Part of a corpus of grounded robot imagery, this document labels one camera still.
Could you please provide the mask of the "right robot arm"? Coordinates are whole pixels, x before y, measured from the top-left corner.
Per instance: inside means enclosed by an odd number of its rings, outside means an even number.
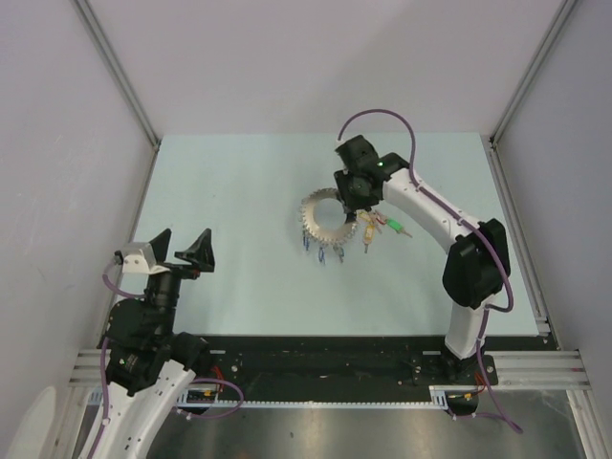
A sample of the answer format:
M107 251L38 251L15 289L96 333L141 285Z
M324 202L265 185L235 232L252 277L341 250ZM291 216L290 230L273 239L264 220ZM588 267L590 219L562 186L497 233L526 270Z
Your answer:
M491 310L514 308L511 266L504 225L479 221L433 191L396 153L380 156L362 135L336 149L343 168L334 177L349 213L386 202L430 234L447 256L443 287L452 301L450 325L434 375L464 383L483 361Z

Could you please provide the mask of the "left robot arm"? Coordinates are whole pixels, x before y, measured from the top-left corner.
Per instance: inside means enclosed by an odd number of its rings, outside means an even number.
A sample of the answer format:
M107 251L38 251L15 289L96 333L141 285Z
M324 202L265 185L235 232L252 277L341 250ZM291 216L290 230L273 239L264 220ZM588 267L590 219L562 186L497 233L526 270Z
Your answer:
M164 229L153 239L116 251L109 269L142 274L141 294L110 281L120 297L108 317L99 359L102 401L80 452L82 458L143 458L179 395L211 370L208 343L189 333L174 333L181 284L215 268L211 231L205 229L185 250L167 261L171 238Z

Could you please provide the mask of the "yellow tag key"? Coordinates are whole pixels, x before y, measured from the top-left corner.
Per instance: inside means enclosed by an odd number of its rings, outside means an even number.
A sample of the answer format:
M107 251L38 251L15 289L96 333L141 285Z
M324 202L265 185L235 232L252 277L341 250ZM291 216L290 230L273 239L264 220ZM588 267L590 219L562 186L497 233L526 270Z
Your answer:
M363 232L362 243L364 246L364 252L368 253L368 249L373 242L374 236L376 233L376 228L372 224L368 224Z

